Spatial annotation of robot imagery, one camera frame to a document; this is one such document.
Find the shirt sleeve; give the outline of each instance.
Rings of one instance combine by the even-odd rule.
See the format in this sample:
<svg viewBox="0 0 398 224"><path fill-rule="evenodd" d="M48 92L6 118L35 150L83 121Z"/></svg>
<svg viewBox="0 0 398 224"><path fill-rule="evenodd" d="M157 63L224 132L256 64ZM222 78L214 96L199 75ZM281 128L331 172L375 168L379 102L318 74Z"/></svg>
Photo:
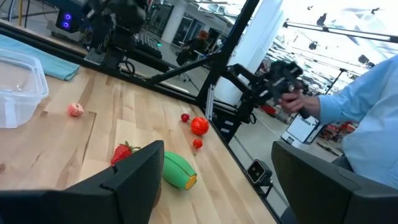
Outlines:
<svg viewBox="0 0 398 224"><path fill-rule="evenodd" d="M398 57L395 56L361 75L338 94L318 96L320 122L323 124L339 121L360 122L380 99L397 62Z"/></svg>

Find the person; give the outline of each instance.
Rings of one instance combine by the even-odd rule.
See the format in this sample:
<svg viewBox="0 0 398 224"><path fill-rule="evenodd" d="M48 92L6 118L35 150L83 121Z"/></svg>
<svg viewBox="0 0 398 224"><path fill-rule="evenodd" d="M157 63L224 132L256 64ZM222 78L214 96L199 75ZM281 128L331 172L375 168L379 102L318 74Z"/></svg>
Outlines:
<svg viewBox="0 0 398 224"><path fill-rule="evenodd" d="M178 54L177 63L182 66L187 60L196 60L195 51L203 52L205 50L207 38L208 33L201 30L197 38L186 41L182 51Z"/></svg>
<svg viewBox="0 0 398 224"><path fill-rule="evenodd" d="M359 123L342 142L344 156L333 163L363 177L398 189L398 55L361 75L336 95L303 96L284 93L279 100L286 113L300 108L323 124ZM282 223L297 223L289 207Z"/></svg>

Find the cherry tomato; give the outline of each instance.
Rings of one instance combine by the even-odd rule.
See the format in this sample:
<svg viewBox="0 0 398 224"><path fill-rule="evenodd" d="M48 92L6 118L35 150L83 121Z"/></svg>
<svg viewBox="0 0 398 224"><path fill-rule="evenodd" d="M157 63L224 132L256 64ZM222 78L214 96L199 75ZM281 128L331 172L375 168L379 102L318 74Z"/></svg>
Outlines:
<svg viewBox="0 0 398 224"><path fill-rule="evenodd" d="M201 141L201 139L195 139L193 140L193 147L195 147L195 149L199 149L203 146L203 142Z"/></svg>
<svg viewBox="0 0 398 224"><path fill-rule="evenodd" d="M189 121L189 114L182 114L181 115L181 120L182 120L182 122Z"/></svg>

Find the strawberry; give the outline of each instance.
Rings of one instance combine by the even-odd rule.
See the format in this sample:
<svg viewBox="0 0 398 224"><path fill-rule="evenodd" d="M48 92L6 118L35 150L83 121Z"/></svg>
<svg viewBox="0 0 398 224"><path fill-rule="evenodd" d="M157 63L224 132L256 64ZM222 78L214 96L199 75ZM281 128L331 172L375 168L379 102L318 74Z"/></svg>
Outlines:
<svg viewBox="0 0 398 224"><path fill-rule="evenodd" d="M115 150L113 157L111 159L111 165L113 166L118 161L130 156L134 149L140 149L140 147L132 147L129 146L129 143L126 141L124 144L120 144Z"/></svg>

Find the green and yellow toy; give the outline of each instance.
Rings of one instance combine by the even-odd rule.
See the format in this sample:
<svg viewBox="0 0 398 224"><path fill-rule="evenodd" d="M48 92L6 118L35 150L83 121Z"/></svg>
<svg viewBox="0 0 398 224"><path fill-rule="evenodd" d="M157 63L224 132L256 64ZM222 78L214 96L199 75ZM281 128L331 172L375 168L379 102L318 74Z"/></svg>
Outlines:
<svg viewBox="0 0 398 224"><path fill-rule="evenodd" d="M163 178L178 189L189 190L197 182L197 173L180 155L174 152L165 152Z"/></svg>

